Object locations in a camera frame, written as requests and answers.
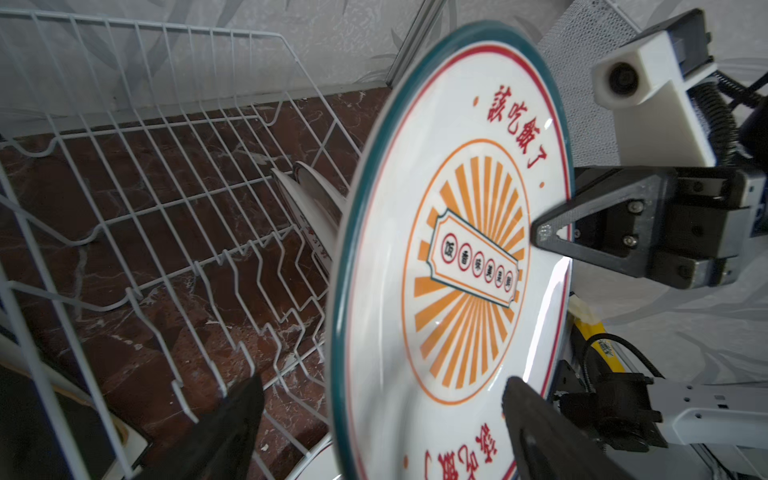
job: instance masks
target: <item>white wire dish rack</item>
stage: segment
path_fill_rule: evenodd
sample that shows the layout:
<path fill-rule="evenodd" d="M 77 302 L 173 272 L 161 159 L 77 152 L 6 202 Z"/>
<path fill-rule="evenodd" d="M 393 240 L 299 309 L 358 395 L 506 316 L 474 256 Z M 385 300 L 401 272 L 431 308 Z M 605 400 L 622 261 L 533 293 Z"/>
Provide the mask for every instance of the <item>white wire dish rack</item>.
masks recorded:
<path fill-rule="evenodd" d="M 295 52 L 0 8 L 0 70 L 2 319 L 72 476 L 91 477 L 44 360 L 90 396 L 117 478 L 136 465 L 111 411 L 161 451 L 260 374 L 249 478 L 290 476 L 327 432 L 328 279 L 269 172 L 298 155 L 345 193 L 360 153 Z"/>

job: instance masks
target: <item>plate rim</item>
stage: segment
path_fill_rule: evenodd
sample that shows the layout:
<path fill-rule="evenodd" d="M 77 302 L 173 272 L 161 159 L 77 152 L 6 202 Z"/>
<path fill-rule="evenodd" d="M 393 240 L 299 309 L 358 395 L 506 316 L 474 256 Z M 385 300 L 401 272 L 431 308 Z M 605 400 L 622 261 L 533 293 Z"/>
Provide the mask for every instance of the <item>plate rim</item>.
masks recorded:
<path fill-rule="evenodd" d="M 339 228 L 339 241 L 336 245 L 337 261 L 333 263 L 333 272 L 329 285 L 336 286 L 329 298 L 328 317 L 330 320 L 330 335 L 328 337 L 328 360 L 326 366 L 327 392 L 330 403 L 330 427 L 335 442 L 334 451 L 339 460 L 344 478 L 359 480 L 357 461 L 354 455 L 354 445 L 349 435 L 349 420 L 347 419 L 348 402 L 346 401 L 346 308 L 349 301 L 349 286 L 352 283 L 353 265 L 357 257 L 364 213 L 372 199 L 372 189 L 378 177 L 380 167 L 392 143 L 394 134 L 401 124 L 402 118 L 408 112 L 419 90 L 439 69 L 445 60 L 457 51 L 470 45 L 496 41 L 520 51 L 535 67 L 542 82 L 550 94 L 552 104 L 558 116 L 565 154 L 568 163 L 568 179 L 566 180 L 566 198 L 570 198 L 573 190 L 573 160 L 571 141 L 566 124 L 565 111 L 557 85 L 549 68 L 536 47 L 517 29 L 502 22 L 485 20 L 464 25 L 446 35 L 426 55 L 417 61 L 404 76 L 400 85 L 390 94 L 384 108 L 379 113 L 369 134 L 366 147 L 360 157 L 360 163 L 353 178 L 353 184 L 348 196 L 348 210 Z M 570 269 L 566 274 L 569 281 Z M 561 348 L 562 336 L 558 332 L 554 353 Z"/>

